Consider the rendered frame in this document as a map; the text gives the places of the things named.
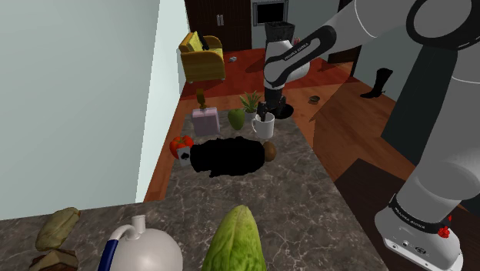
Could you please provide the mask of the black lumpy object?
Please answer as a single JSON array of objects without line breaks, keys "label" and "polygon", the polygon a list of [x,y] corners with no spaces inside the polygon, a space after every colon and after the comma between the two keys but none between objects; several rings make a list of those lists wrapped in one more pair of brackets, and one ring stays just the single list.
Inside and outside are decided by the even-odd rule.
[{"label": "black lumpy object", "polygon": [[209,171],[209,177],[243,176],[265,163],[265,149],[259,141],[242,136],[211,139],[190,149],[190,161],[196,172]]}]

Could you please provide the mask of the red tomato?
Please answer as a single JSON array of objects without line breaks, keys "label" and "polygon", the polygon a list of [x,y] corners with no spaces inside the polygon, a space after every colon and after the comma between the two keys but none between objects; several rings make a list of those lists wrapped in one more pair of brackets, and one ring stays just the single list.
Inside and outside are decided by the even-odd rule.
[{"label": "red tomato", "polygon": [[180,148],[184,147],[192,147],[194,145],[194,141],[192,138],[188,135],[184,135],[182,137],[178,136],[175,137],[170,143],[169,143],[169,149],[171,154],[178,159],[178,153],[177,150]]}]

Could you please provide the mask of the small potted green plant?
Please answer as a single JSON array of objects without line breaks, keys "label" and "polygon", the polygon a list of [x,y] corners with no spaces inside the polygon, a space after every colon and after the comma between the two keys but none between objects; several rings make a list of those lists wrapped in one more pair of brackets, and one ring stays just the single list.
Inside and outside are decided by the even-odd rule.
[{"label": "small potted green plant", "polygon": [[256,116],[258,103],[261,97],[262,96],[258,95],[256,92],[245,92],[245,96],[239,96],[241,103],[244,106],[245,122],[250,122]]}]

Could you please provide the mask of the green bell pepper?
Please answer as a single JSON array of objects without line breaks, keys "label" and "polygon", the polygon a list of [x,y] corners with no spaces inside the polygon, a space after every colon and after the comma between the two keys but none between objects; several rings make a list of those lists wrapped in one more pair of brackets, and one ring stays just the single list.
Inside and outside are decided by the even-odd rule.
[{"label": "green bell pepper", "polygon": [[231,127],[240,130],[245,122],[245,112],[243,109],[232,109],[228,112],[228,120]]}]

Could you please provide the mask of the black basket bin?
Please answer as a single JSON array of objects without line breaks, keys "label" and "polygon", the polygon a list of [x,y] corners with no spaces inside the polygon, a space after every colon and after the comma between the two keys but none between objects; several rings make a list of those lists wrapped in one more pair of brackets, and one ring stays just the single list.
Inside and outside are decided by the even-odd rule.
[{"label": "black basket bin", "polygon": [[265,23],[266,42],[291,41],[295,32],[295,25],[288,22]]}]

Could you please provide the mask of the brown kiwi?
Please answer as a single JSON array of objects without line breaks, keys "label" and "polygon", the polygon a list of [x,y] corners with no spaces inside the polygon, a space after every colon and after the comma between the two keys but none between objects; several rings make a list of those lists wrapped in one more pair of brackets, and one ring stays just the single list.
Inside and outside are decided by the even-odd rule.
[{"label": "brown kiwi", "polygon": [[265,150],[265,161],[266,162],[273,161],[277,154],[275,145],[272,142],[267,141],[263,143],[263,148]]}]

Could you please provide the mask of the black boot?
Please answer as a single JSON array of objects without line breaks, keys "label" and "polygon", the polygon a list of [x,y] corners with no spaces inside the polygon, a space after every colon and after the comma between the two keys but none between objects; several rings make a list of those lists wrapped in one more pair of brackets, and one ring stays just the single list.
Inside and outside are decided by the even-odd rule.
[{"label": "black boot", "polygon": [[380,68],[376,72],[375,84],[370,92],[361,94],[360,96],[365,99],[378,98],[385,91],[383,90],[385,83],[392,75],[393,71],[387,68]]}]

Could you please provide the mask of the pink soap dispenser gold pump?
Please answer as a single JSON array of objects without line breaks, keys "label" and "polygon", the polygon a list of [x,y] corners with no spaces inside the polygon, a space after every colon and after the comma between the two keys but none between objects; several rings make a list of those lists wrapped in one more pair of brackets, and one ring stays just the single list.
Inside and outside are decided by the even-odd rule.
[{"label": "pink soap dispenser gold pump", "polygon": [[192,110],[192,123],[197,136],[213,136],[220,133],[218,111],[216,107],[208,107],[205,103],[203,89],[196,90],[198,109]]}]

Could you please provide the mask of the white mug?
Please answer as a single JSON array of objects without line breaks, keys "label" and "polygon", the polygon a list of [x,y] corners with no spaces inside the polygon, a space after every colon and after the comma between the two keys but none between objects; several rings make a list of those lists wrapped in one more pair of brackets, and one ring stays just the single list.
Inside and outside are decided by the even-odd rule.
[{"label": "white mug", "polygon": [[260,115],[256,115],[251,124],[255,135],[260,139],[270,139],[274,135],[275,116],[270,112],[265,114],[264,121]]}]

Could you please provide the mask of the grey card with black spade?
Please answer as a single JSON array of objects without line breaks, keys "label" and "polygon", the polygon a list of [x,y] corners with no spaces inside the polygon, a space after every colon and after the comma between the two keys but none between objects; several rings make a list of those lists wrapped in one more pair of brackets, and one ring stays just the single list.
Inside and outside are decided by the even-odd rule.
[{"label": "grey card with black spade", "polygon": [[191,153],[190,147],[182,147],[180,149],[176,149],[178,154],[178,160],[181,166],[190,166],[191,165]]}]

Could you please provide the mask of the green lettuce head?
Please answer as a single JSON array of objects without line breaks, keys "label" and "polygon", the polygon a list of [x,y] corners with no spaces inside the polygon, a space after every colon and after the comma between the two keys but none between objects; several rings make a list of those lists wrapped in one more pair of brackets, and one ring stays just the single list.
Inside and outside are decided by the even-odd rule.
[{"label": "green lettuce head", "polygon": [[258,227],[247,206],[236,206],[222,219],[202,271],[267,271]]}]

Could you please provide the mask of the wall oven with black window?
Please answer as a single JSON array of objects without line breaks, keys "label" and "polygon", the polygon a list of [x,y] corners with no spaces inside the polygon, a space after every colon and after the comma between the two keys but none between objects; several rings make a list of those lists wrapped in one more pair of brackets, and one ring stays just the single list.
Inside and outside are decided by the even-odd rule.
[{"label": "wall oven with black window", "polygon": [[252,0],[252,25],[288,20],[288,0]]}]

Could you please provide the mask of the black round plate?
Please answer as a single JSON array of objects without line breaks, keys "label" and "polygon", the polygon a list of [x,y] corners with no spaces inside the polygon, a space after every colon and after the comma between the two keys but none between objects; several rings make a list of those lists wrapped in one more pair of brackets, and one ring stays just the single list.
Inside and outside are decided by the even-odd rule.
[{"label": "black round plate", "polygon": [[294,108],[289,104],[285,104],[282,109],[277,108],[273,112],[276,119],[287,119],[293,114]]}]

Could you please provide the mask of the dark wooden wardrobe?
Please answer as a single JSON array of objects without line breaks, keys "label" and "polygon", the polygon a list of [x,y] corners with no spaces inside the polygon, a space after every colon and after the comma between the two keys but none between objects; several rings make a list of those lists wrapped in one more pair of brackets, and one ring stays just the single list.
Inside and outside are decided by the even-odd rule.
[{"label": "dark wooden wardrobe", "polygon": [[251,0],[184,0],[191,32],[218,38],[226,52],[252,48]]}]

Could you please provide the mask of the brown bread chunk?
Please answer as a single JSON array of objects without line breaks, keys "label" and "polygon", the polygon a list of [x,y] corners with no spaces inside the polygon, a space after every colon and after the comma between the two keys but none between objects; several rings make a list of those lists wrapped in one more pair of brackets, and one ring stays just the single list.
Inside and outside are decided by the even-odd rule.
[{"label": "brown bread chunk", "polygon": [[32,260],[28,271],[77,271],[78,259],[74,250],[53,249]]}]

